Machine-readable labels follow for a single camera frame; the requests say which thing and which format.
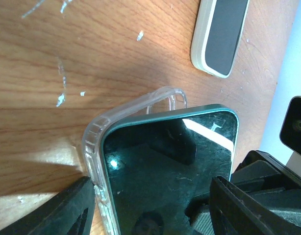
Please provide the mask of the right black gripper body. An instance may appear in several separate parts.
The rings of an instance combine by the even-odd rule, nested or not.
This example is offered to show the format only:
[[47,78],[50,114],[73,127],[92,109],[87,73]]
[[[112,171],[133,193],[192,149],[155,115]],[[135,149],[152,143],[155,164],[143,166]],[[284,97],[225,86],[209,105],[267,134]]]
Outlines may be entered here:
[[[208,191],[194,197],[185,211],[196,235],[215,235],[209,211],[211,181]],[[287,235],[301,235],[301,177],[288,167],[266,152],[252,150],[228,181],[286,220]]]

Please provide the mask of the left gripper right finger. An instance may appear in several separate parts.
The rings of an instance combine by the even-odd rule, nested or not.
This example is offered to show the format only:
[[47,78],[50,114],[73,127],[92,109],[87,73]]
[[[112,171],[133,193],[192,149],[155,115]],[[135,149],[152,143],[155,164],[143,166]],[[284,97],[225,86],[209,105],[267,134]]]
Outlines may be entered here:
[[216,235],[286,235],[288,222],[222,176],[210,185],[209,211]]

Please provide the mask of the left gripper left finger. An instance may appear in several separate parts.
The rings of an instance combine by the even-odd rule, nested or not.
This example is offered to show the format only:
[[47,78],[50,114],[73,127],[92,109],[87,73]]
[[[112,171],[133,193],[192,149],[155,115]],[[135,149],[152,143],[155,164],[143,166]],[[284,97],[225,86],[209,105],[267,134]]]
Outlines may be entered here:
[[83,176],[0,235],[88,235],[94,211],[94,184]]

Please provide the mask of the teal phone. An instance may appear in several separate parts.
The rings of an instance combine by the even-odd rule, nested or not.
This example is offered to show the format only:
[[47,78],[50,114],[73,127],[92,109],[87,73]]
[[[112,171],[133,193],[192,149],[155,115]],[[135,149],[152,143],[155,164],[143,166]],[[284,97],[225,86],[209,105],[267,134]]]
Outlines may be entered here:
[[100,148],[119,234],[193,234],[186,208],[213,177],[230,177],[238,128],[218,104],[114,123]]

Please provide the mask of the white phone case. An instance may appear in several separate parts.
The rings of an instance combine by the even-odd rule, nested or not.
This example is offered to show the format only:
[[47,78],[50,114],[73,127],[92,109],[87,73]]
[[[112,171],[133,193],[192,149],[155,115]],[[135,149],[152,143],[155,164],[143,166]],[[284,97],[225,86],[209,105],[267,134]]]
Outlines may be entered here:
[[202,0],[200,2],[196,25],[195,25],[194,34],[193,34],[193,39],[192,39],[192,44],[191,44],[191,50],[190,50],[191,62],[193,64],[193,66],[203,72],[206,72],[206,73],[212,75],[212,76],[215,76],[215,75],[213,75],[210,72],[210,70],[207,68],[207,65],[205,63],[205,48],[206,48],[206,44],[207,44],[210,27],[211,27],[215,4],[216,4],[216,0]]

